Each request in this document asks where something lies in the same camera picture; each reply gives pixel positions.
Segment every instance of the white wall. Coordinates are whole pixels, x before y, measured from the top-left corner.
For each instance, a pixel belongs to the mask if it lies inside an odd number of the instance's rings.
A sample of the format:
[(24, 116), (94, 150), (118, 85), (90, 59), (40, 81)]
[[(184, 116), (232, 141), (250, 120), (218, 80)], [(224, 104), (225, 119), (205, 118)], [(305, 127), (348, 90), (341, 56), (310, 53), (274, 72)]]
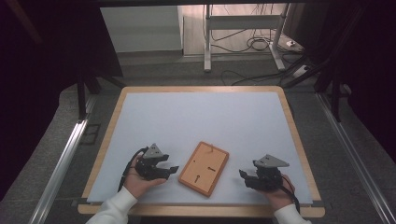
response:
[(103, 7), (101, 11), (116, 52), (182, 49), (177, 6)]

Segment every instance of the metal frame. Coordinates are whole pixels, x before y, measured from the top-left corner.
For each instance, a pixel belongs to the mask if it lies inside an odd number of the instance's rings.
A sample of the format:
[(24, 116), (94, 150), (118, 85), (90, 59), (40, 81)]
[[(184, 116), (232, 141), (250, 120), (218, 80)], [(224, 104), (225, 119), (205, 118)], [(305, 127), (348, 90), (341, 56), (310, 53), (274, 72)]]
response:
[(96, 96), (91, 96), (86, 104), (86, 116), (84, 119), (78, 121), (73, 132), (71, 133), (69, 140), (64, 147), (64, 152), (62, 153), (61, 158), (58, 160), (58, 164), (56, 165), (49, 182), (44, 189), (43, 194), (41, 195), (40, 201), (38, 201), (35, 211), (28, 222), (29, 224), (44, 223), (46, 220), (58, 190), (64, 181), (64, 176), (66, 175), (70, 162), (73, 159), (79, 140), (85, 131), (95, 103)]
[(241, 30), (241, 29), (276, 29), (274, 41), (269, 43), (269, 49), (274, 57), (277, 70), (285, 71), (285, 65), (277, 50), (279, 38), (285, 24), (289, 3), (285, 5), (280, 15), (260, 15), (260, 16), (211, 16), (210, 5), (206, 5), (205, 16), (205, 56), (204, 69), (211, 71), (211, 48), (209, 32), (212, 30)]
[(387, 200), (381, 192), (379, 186), (375, 183), (369, 171), (367, 170), (364, 162), (361, 160), (361, 157), (358, 153), (358, 150), (354, 147), (353, 143), (349, 139), (347, 132), (344, 130), (344, 127), (341, 122), (332, 115), (332, 111), (329, 101), (327, 100), (327, 96), (325, 93), (317, 93), (317, 97), (322, 105), (322, 108), (332, 125), (332, 128), (335, 131), (341, 145), (343, 146), (350, 163), (355, 169), (356, 174), (358, 175), (361, 183), (363, 184), (364, 189), (366, 190), (368, 196), (370, 197), (376, 212), (382, 219), (383, 223), (396, 223), (396, 218), (394, 215), (394, 211), (390, 208)]

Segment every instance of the white sleeve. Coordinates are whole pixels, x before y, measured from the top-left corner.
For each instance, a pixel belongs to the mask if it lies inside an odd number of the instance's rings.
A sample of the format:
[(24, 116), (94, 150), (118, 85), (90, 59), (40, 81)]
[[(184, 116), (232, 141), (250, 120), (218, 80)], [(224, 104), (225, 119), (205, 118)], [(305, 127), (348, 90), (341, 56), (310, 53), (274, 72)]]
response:
[(300, 216), (294, 204), (276, 210), (274, 215), (279, 224), (311, 224)]
[(112, 198), (102, 203), (99, 211), (87, 224), (123, 224), (128, 223), (128, 211), (137, 203), (137, 199), (128, 189), (122, 189)]

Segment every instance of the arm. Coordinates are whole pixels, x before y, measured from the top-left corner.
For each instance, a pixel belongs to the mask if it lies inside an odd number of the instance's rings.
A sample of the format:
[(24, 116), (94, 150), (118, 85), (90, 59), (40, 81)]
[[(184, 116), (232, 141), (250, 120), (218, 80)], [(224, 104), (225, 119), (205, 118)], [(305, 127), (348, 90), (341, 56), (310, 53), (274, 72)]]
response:
[(128, 222), (128, 212), (137, 203), (137, 198), (143, 195), (149, 188), (163, 184), (166, 179), (143, 179), (134, 169), (137, 158), (132, 162), (131, 169), (125, 179), (121, 190), (110, 199), (102, 203), (96, 213), (87, 224), (121, 224)]
[[(290, 179), (283, 175), (283, 186), (294, 192), (295, 187), (291, 184)], [(310, 224), (310, 221), (304, 220), (301, 215), (297, 212), (297, 209), (291, 200), (291, 198), (283, 192), (281, 189), (278, 189), (274, 192), (264, 192), (259, 191), (263, 194), (268, 201), (270, 202), (271, 206), (274, 208), (275, 212), (274, 215), (279, 222), (279, 224)]]

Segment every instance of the white surface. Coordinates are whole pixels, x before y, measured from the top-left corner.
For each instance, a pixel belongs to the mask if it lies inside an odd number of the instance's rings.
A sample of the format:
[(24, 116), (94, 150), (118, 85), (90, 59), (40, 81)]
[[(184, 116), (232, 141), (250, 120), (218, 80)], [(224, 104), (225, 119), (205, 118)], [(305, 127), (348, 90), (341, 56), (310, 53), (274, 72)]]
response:
[(178, 6), (102, 7), (116, 52), (182, 49)]
[[(200, 141), (230, 153), (210, 198), (177, 181)], [(267, 203), (258, 192), (246, 188), (238, 172), (254, 175), (252, 161), (267, 153), (290, 164), (280, 168), (281, 172), (297, 187), (300, 203), (312, 203), (275, 92), (129, 93), (88, 202), (102, 202), (114, 195), (128, 160), (152, 143), (170, 155), (159, 167), (180, 167), (165, 184), (140, 198), (140, 203)]]

